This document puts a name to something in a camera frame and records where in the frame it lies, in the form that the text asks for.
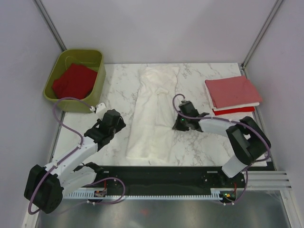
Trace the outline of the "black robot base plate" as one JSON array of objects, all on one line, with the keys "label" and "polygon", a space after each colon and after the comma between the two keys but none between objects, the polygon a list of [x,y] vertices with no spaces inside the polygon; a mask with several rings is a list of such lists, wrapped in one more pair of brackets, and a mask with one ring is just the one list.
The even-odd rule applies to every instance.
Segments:
[{"label": "black robot base plate", "polygon": [[220,166],[100,166],[91,187],[111,195],[207,195],[211,189],[240,190],[242,173],[228,178]]}]

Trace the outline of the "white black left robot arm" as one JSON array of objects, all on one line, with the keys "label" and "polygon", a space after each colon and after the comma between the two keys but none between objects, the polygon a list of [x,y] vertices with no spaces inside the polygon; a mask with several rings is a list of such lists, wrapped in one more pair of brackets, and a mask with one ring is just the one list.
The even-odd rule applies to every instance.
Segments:
[{"label": "white black left robot arm", "polygon": [[53,163],[32,167],[24,191],[29,205],[49,214],[59,206],[64,196],[73,191],[90,184],[101,186],[104,175],[99,172],[99,166],[93,162],[84,166],[81,163],[106,146],[125,126],[119,112],[107,110],[84,133],[75,149]]}]

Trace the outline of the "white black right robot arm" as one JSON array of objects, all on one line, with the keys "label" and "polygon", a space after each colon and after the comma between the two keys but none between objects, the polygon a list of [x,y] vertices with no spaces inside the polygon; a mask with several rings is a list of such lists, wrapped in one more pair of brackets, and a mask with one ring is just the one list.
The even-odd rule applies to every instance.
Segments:
[{"label": "white black right robot arm", "polygon": [[177,131],[195,130],[228,138],[234,155],[222,166],[218,183],[230,186],[235,176],[256,162],[264,153],[270,154],[271,142],[250,116],[233,121],[199,113],[191,101],[183,100],[178,106],[173,102],[178,116],[173,126]]}]

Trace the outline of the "white printed t-shirt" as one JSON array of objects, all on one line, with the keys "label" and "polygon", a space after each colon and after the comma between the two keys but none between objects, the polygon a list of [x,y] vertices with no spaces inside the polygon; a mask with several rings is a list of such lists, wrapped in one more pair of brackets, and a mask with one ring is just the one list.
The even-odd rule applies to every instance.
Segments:
[{"label": "white printed t-shirt", "polygon": [[177,66],[158,65],[140,71],[141,86],[126,151],[128,159],[168,162],[175,124],[172,99],[179,70]]}]

